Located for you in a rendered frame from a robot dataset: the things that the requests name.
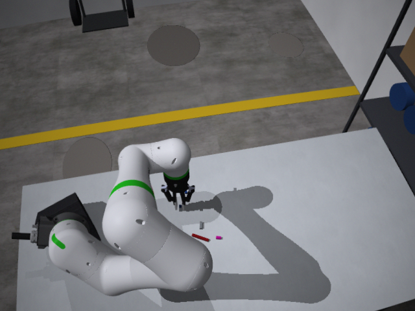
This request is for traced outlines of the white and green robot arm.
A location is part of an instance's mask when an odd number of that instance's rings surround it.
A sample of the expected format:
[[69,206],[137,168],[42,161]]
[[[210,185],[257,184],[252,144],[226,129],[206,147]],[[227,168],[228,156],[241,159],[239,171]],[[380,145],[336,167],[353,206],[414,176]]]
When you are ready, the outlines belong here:
[[32,225],[37,231],[12,233],[12,239],[30,240],[38,249],[49,246],[56,267],[104,295],[148,288],[195,291],[211,276],[211,253],[156,210],[149,175],[162,172],[169,186],[184,186],[190,160],[190,147],[178,138],[132,144],[121,151],[102,230],[110,245],[126,255],[92,236],[85,218],[73,212],[52,220],[40,216]]

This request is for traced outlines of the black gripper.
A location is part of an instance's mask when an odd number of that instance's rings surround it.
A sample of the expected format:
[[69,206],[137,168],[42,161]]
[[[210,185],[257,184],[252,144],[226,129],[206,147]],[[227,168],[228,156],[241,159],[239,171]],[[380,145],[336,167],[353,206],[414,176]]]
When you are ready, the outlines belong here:
[[[185,189],[185,190],[184,190]],[[187,197],[185,197],[185,191],[186,190],[188,190],[189,189],[189,191],[188,191],[188,193],[187,193]],[[172,191],[173,192],[172,192]],[[183,190],[183,191],[182,191]],[[182,186],[182,187],[171,187],[171,186],[169,186],[168,184],[165,186],[165,185],[161,185],[161,191],[164,193],[164,195],[166,196],[166,198],[167,198],[167,200],[169,201],[169,202],[171,202],[172,201],[172,196],[171,196],[171,194],[170,194],[170,192],[169,191],[171,191],[172,192],[172,195],[174,195],[173,196],[173,204],[175,205],[175,210],[177,210],[177,208],[178,208],[178,202],[177,202],[177,197],[176,197],[176,193],[180,193],[180,196],[181,196],[181,199],[182,199],[182,210],[184,211],[184,209],[185,209],[185,202],[190,202],[190,199],[191,199],[191,196],[192,196],[192,193],[194,193],[195,192],[195,186],[194,185],[192,185],[192,186],[189,186],[189,184],[188,183],[186,183],[184,186]],[[178,192],[178,191],[180,191],[180,192]]]

